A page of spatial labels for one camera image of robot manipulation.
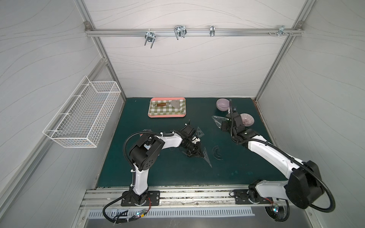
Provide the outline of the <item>clear plastic pouch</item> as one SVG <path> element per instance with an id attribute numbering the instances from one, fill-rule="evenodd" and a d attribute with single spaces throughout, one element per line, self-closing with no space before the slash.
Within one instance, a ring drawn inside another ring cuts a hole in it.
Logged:
<path id="1" fill-rule="evenodd" d="M 221 116 L 212 116 L 213 121 L 215 122 L 216 126 L 221 129 L 223 122 L 227 121 L 226 117 Z"/>

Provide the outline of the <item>clear triangle set square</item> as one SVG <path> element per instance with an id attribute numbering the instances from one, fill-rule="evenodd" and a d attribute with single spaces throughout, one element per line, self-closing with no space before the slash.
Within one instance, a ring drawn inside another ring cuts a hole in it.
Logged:
<path id="1" fill-rule="evenodd" d="M 196 135 L 196 137 L 198 137 L 198 138 L 202 138 L 202 137 L 204 136 L 204 133 L 203 133 L 203 131 L 200 129 L 200 127 L 197 127 L 196 132 L 195 132 L 195 135 Z"/>

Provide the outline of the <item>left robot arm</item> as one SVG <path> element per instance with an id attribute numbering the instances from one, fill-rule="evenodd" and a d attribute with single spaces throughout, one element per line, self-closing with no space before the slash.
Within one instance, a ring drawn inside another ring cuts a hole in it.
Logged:
<path id="1" fill-rule="evenodd" d="M 167 148 L 182 148 L 188 157 L 209 161 L 196 129 L 187 123 L 182 129 L 167 134 L 140 131 L 130 135 L 124 142 L 123 153 L 132 168 L 133 181 L 128 193 L 135 204 L 141 205 L 147 199 L 149 169 L 157 161 L 160 152 Z"/>

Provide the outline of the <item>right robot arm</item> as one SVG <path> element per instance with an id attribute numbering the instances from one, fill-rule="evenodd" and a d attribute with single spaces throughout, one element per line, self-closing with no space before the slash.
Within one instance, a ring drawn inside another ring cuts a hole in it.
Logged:
<path id="1" fill-rule="evenodd" d="M 277 198 L 291 201 L 298 208 L 306 209 L 325 193 L 325 188 L 319 181 L 319 168 L 314 162 L 303 162 L 281 151 L 256 131 L 246 128 L 237 113 L 233 114 L 233 118 L 229 115 L 218 117 L 215 123 L 221 131 L 229 133 L 235 143 L 245 145 L 286 178 L 283 181 L 257 180 L 250 184 L 247 194 L 251 201 Z"/>

